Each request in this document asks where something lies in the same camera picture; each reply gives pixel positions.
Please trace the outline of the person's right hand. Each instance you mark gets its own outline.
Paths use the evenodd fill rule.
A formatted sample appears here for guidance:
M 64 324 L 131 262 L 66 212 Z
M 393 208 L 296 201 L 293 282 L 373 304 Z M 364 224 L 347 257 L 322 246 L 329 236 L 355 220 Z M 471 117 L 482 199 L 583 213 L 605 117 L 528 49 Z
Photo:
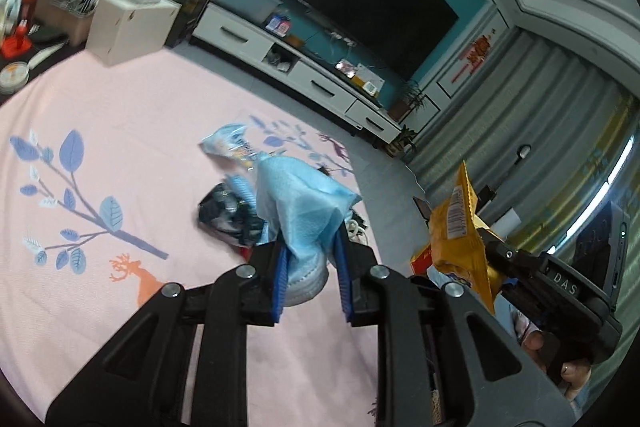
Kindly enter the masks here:
M 541 331 L 531 331 L 523 337 L 521 347 L 533 359 L 534 363 L 544 373 L 547 373 L 547 364 L 542 356 L 545 342 L 546 338 Z M 560 374 L 565 383 L 564 397 L 568 401 L 573 401 L 590 380 L 591 365 L 586 361 L 565 362 Z

